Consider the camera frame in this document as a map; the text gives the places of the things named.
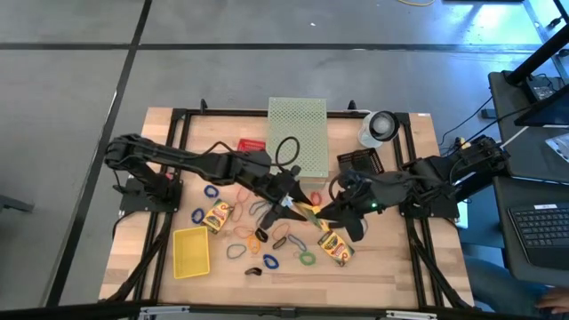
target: black keyboard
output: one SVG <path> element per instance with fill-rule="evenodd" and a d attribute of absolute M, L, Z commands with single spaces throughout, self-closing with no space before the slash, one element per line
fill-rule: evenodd
<path fill-rule="evenodd" d="M 530 263 L 569 269 L 569 204 L 526 205 L 508 212 Z"/>

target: blue rubber band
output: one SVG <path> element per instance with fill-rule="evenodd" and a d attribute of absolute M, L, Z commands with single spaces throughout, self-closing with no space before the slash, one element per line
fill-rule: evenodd
<path fill-rule="evenodd" d="M 202 223 L 202 221 L 204 220 L 204 217 L 205 217 L 205 212 L 204 212 L 204 209 L 202 209 L 202 208 L 197 208 L 192 212 L 192 222 L 194 222 L 196 224 Z"/>
<path fill-rule="evenodd" d="M 265 264 L 265 267 L 271 270 L 278 268 L 278 261 L 270 254 L 263 254 L 263 263 Z"/>
<path fill-rule="evenodd" d="M 207 197 L 209 197 L 209 198 L 216 198 L 217 196 L 220 195 L 220 191 L 219 191 L 216 187 L 214 187 L 214 186 L 212 186 L 212 185 L 207 185 L 207 186 L 205 186 L 205 188 L 204 188 L 204 194 L 205 194 L 205 196 L 207 196 Z"/>

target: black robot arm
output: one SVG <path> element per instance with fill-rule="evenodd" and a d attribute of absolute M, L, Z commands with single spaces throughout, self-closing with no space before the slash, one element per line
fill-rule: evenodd
<path fill-rule="evenodd" d="M 360 220 L 365 214 L 382 213 L 393 205 L 400 204 L 404 215 L 413 218 L 458 218 L 456 204 L 469 196 L 460 192 L 464 183 L 499 174 L 508 157 L 492 138 L 481 136 L 469 148 L 449 156 L 417 159 L 399 172 L 343 172 L 330 184 L 333 201 L 317 217 L 334 221 L 331 228 L 345 227 L 353 241 L 364 236 Z M 344 188 L 336 196 L 332 192 L 335 181 Z"/>
<path fill-rule="evenodd" d="M 157 144 L 137 134 L 114 138 L 108 144 L 105 164 L 110 169 L 128 171 L 143 184 L 144 192 L 150 198 L 166 202 L 173 199 L 176 189 L 173 181 L 166 174 L 154 172 L 146 162 L 194 172 L 217 186 L 234 183 L 244 186 L 273 204 L 261 223 L 262 228 L 270 228 L 275 220 L 281 218 L 306 220 L 281 205 L 287 196 L 310 204 L 296 180 L 301 168 L 294 165 L 290 170 L 281 169 L 279 173 L 271 174 L 271 159 L 266 151 L 196 154 Z"/>

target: gray floor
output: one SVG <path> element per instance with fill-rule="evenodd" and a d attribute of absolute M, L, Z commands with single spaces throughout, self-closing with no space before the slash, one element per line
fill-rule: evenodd
<path fill-rule="evenodd" d="M 3 1 L 0 42 L 130 43 L 141 0 Z M 541 24 L 549 9 L 538 12 Z M 155 1 L 143 43 L 538 44 L 521 4 L 393 0 Z M 125 51 L 0 51 L 0 194 L 34 202 L 0 215 L 0 309 L 40 303 Z M 139 132 L 146 108 L 266 108 L 268 97 L 349 100 L 433 114 L 437 137 L 490 97 L 487 74 L 527 55 L 363 51 L 138 52 L 113 134 Z M 551 63 L 540 72 L 555 75 Z M 475 117 L 451 137 L 487 122 Z M 498 137 L 497 128 L 488 134 Z M 103 168 L 62 303 L 97 299 L 118 194 Z"/>

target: computer monitor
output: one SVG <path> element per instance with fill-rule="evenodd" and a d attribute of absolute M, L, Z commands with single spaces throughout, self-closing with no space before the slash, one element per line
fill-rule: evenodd
<path fill-rule="evenodd" d="M 544 128 L 569 128 L 569 85 L 544 100 L 533 103 L 532 108 L 514 121 L 515 125 Z"/>

